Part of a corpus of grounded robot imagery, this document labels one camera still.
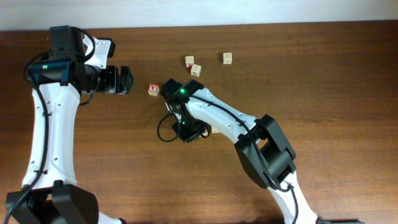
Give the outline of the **red number 6 block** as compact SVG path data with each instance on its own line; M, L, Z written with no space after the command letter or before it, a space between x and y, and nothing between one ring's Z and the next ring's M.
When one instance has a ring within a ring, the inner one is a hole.
M207 138L209 136L208 131L204 131L201 135L202 138Z

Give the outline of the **number 1 wooden block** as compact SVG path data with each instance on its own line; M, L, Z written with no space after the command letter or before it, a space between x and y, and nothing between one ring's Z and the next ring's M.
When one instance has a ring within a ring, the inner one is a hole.
M216 129L215 127L211 127L211 133L212 134L214 134L214 133L220 133L220 131L218 130L218 129Z

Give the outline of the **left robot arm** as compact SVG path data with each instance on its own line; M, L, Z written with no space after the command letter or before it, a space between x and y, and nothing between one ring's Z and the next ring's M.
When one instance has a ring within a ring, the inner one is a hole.
M50 49L24 67L32 87L34 130L22 188L6 197L6 216L19 223L122 223L100 211L96 196L79 188L73 166L77 109L83 95L126 95L129 67L108 65L116 45L73 26L50 29Z

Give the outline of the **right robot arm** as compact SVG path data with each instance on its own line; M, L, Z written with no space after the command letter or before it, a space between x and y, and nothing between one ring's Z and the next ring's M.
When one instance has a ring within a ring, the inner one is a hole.
M233 144L246 175L259 187L269 190L285 223L321 224L308 205L298 183L294 160L296 153L277 121L242 113L223 101L196 80L183 85L174 79L160 91L172 128L183 142L210 137L217 129Z

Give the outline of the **red letter A block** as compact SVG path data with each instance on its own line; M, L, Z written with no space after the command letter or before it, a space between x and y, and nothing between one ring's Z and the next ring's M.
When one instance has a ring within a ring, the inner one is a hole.
M147 91L150 96L158 96L159 89L158 84L150 83Z

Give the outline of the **letter K wooden block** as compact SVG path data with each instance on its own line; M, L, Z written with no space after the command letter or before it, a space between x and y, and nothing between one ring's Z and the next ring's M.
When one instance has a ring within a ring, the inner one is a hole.
M199 77L201 75L202 68L200 65L193 64L190 70L191 75Z

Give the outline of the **letter E wooden block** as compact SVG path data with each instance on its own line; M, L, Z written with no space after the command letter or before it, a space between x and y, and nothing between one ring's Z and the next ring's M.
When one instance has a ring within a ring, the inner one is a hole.
M191 69L194 63L195 63L194 56L192 55L185 56L185 68Z

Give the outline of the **green sided far block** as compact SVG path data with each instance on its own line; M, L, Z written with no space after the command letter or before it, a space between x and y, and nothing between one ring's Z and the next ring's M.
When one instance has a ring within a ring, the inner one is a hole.
M232 64L233 57L231 52L225 52L223 53L223 64L225 65L230 65Z

